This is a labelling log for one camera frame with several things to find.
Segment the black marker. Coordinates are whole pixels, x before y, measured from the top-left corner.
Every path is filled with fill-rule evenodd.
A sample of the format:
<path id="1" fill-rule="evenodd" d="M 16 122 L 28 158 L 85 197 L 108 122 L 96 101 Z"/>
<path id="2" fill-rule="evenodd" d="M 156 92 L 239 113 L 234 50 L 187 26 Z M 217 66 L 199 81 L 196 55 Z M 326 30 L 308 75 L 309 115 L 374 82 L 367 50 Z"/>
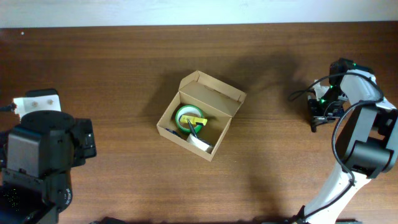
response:
<path id="1" fill-rule="evenodd" d="M 311 131 L 313 133 L 315 133 L 317 131 L 317 126 L 318 126 L 318 123 L 316 121 L 311 122 L 310 127 L 311 127 Z"/>

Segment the cardboard box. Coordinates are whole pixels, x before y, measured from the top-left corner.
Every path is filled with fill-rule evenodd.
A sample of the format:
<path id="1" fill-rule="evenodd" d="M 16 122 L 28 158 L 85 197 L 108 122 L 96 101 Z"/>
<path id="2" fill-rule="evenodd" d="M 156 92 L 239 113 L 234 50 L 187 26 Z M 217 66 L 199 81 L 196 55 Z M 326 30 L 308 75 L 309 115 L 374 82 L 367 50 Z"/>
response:
<path id="1" fill-rule="evenodd" d="M 157 123 L 157 130 L 164 138 L 211 161 L 229 129 L 232 118 L 245 99 L 245 92 L 197 70 L 181 80 L 178 92 Z M 191 133 L 184 134 L 178 129 L 175 115 L 177 110 L 185 105 L 198 107 L 208 120 L 205 126 L 193 127 L 198 138 L 213 146 L 211 154 L 187 142 Z M 168 132 L 166 128 L 175 130 L 182 138 Z"/>

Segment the beige tape roll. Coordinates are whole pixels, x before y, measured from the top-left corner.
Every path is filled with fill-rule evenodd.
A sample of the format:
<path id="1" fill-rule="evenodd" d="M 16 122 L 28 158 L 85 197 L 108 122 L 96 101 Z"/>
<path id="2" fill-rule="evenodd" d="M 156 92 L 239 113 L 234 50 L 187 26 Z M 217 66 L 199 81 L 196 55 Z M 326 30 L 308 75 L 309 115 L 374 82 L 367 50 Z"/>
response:
<path id="1" fill-rule="evenodd" d="M 205 151 L 209 154 L 211 154 L 211 152 L 213 150 L 213 146 L 210 143 L 208 143 L 207 141 L 205 141 L 201 138 L 195 137 L 193 134 L 190 134 L 188 136 L 187 142 L 189 142 L 190 144 L 194 145 L 195 147 L 197 147 L 200 150 Z"/>

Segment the black pen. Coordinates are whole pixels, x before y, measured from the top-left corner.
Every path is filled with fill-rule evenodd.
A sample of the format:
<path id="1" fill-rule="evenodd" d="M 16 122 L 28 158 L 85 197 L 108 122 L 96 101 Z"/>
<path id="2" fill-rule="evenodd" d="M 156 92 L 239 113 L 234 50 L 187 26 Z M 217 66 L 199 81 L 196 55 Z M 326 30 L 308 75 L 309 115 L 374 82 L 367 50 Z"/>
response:
<path id="1" fill-rule="evenodd" d="M 198 138 L 197 132 L 195 131 L 195 128 L 193 127 L 193 124 L 190 122 L 189 119 L 187 119 L 187 123 L 188 123 L 188 125 L 189 125 L 189 128 L 190 128 L 190 131 L 191 131 L 192 135 L 193 135 L 195 138 Z"/>

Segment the green tape roll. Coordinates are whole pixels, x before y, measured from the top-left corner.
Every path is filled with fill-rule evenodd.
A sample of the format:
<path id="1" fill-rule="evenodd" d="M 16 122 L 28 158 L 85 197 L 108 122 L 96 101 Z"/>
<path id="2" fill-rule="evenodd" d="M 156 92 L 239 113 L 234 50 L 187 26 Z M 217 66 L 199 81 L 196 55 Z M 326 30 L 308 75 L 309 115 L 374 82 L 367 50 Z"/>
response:
<path id="1" fill-rule="evenodd" d="M 175 115 L 175 122 L 177 124 L 178 129 L 184 134 L 190 134 L 191 130 L 189 128 L 188 123 L 182 122 L 182 116 L 192 116 L 197 118 L 204 118 L 204 115 L 198 107 L 194 105 L 185 105 L 182 106 L 180 109 L 177 110 Z"/>

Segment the yellow highlighter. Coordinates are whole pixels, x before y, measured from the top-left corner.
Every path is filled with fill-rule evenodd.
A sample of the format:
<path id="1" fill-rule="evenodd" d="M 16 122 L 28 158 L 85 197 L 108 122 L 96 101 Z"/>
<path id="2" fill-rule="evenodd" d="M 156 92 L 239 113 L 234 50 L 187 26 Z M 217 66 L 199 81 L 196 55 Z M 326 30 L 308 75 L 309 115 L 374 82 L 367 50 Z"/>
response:
<path id="1" fill-rule="evenodd" d="M 187 123 L 187 119 L 189 119 L 190 120 L 190 122 L 193 124 L 193 125 L 196 125 L 196 126 L 198 126 L 198 125 L 200 125 L 200 126 L 205 126 L 206 124 L 207 124 L 207 119 L 205 119 L 205 118 L 199 118 L 199 117 L 196 117 L 196 116 L 189 116 L 189 115 L 182 115 L 180 118 L 179 118 L 179 122 L 181 122 L 181 123 Z"/>

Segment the blue pen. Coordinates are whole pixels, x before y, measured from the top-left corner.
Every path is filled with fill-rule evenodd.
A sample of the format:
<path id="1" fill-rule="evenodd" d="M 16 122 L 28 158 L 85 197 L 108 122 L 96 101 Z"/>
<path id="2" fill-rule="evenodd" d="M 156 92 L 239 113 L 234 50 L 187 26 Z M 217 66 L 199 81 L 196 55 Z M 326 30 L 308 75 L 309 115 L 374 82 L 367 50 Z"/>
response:
<path id="1" fill-rule="evenodd" d="M 170 133 L 176 135 L 177 137 L 182 138 L 181 135 L 179 135 L 179 133 L 176 132 L 175 130 L 171 130 L 171 129 L 169 129 L 169 128 L 166 128 L 166 130 L 167 130 L 168 132 L 170 132 Z"/>

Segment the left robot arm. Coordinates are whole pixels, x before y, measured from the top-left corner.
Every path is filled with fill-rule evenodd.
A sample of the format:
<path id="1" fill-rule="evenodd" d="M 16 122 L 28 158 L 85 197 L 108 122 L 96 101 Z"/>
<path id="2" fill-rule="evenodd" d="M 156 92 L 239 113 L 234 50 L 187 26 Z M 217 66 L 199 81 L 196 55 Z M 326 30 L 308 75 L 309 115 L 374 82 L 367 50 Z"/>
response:
<path id="1" fill-rule="evenodd" d="M 92 122 L 64 113 L 55 89 L 2 110 L 20 122 L 1 133 L 1 223 L 58 223 L 73 199 L 71 169 L 97 155 Z"/>

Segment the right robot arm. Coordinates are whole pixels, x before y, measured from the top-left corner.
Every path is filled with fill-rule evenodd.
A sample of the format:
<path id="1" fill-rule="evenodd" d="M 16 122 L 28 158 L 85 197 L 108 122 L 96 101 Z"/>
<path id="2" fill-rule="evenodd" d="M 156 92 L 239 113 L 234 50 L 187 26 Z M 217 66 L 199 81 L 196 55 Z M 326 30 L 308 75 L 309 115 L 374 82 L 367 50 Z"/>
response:
<path id="1" fill-rule="evenodd" d="M 330 65 L 325 78 L 327 86 L 315 80 L 288 97 L 294 101 L 308 96 L 312 132 L 320 125 L 336 124 L 331 137 L 333 171 L 290 223 L 338 223 L 356 193 L 397 161 L 397 108 L 377 85 L 374 71 L 340 58 Z"/>

